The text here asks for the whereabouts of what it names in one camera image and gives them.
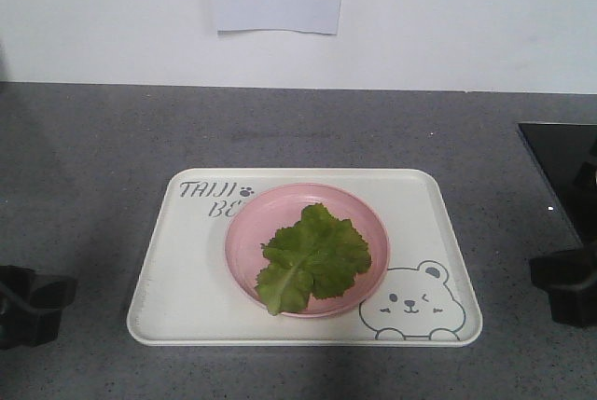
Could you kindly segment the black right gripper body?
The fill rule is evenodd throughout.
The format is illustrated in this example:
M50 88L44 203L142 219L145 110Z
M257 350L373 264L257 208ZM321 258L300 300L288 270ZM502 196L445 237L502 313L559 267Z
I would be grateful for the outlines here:
M548 295L551 318L571 326L596 325L596 243L529 260L531 282Z

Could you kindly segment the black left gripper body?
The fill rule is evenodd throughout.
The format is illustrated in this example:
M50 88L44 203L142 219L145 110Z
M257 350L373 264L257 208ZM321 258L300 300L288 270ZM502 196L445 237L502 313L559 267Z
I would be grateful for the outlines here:
M55 340L63 310L76 296L76 279L1 268L1 348L36 347Z

